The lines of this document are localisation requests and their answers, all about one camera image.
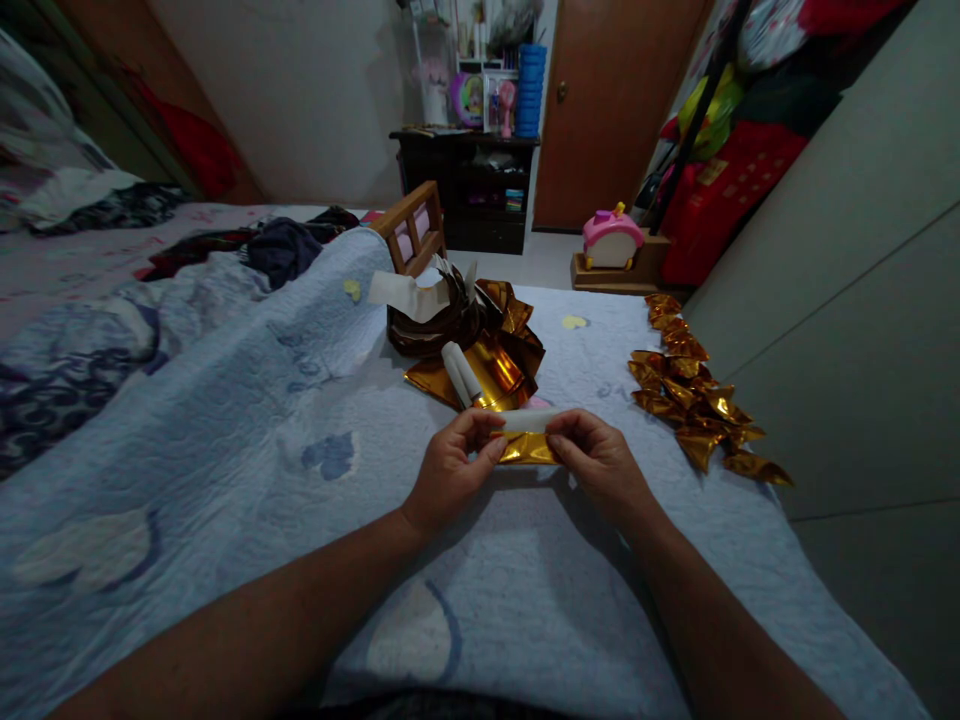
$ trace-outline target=wooden headboard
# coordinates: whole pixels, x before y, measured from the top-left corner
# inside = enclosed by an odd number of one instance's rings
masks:
[[[427,206],[430,229],[421,238],[417,234],[416,212],[421,205]],[[413,255],[404,262],[397,242],[397,228],[406,225],[413,244]],[[447,243],[443,237],[443,217],[440,212],[440,193],[437,183],[428,180],[407,195],[383,215],[370,223],[370,229],[387,241],[393,269],[400,275],[416,277],[430,265],[430,258],[439,253],[447,256]]]

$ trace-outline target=toy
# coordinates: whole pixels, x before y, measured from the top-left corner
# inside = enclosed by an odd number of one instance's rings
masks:
[[[583,226],[583,254],[587,270],[594,267],[633,267],[633,256],[643,246],[643,232],[629,215],[623,214],[623,203],[610,210],[597,210]]]
[[[483,78],[457,73],[450,88],[457,117],[466,127],[483,127]]]
[[[510,138],[513,130],[510,127],[510,112],[517,96],[517,86],[509,80],[500,83],[500,107],[503,109],[503,122],[500,124],[500,136]]]

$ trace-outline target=wooden stand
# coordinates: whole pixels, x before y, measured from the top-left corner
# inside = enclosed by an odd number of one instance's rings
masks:
[[[667,255],[667,250],[670,249],[670,241],[657,235],[650,236],[646,228],[643,228],[643,232],[645,236],[643,247],[633,256],[633,267],[630,270],[622,268],[587,270],[584,254],[574,253],[570,262],[573,289],[615,295],[666,293],[677,298],[681,303],[686,302],[693,293],[693,288],[664,285],[660,278],[660,266]]]

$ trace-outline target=gold foil paper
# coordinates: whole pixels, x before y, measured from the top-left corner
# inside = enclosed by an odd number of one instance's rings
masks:
[[[451,293],[461,291],[460,286],[452,280],[450,282]],[[471,334],[475,342],[463,348],[463,354],[483,388],[483,394],[474,404],[497,412],[516,410],[536,393],[534,377],[544,355],[543,343],[526,325],[533,306],[517,300],[513,287],[507,282],[478,280],[477,289],[483,304],[480,312],[483,329],[476,335]],[[438,329],[459,333],[455,328]],[[404,377],[428,395],[460,410],[457,393],[439,356],[439,349],[447,339],[441,337],[439,342],[436,339],[430,342],[431,348],[437,348],[436,355],[421,360]]]
[[[782,467],[753,453],[738,452],[727,455],[723,459],[723,466],[727,470],[737,473],[737,475],[743,475],[771,485],[793,487],[793,480],[790,479],[790,476]]]
[[[663,420],[682,423],[687,419],[683,409],[670,398],[661,395],[659,390],[637,390],[633,393],[633,399],[648,413]]]
[[[502,435],[507,439],[507,447],[500,456],[500,465],[560,465],[560,459],[553,454],[547,444],[546,433],[493,433],[491,437]]]
[[[732,385],[718,387],[704,364],[710,356],[678,317],[680,304],[669,295],[650,295],[646,302],[650,324],[660,331],[667,352],[630,354],[628,367],[643,388],[633,393],[637,404],[651,415],[679,424],[677,443],[701,472],[709,472],[713,452],[723,445],[727,469],[760,482],[792,486],[783,468],[743,449],[766,433],[752,425],[753,418],[733,402]]]
[[[677,442],[690,458],[690,462],[702,473],[710,471],[710,456],[723,440],[722,432],[705,430],[704,428],[684,425],[677,428]]]

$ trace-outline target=door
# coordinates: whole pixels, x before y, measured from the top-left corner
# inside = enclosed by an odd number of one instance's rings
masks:
[[[566,0],[554,38],[534,228],[633,204],[713,0]]]

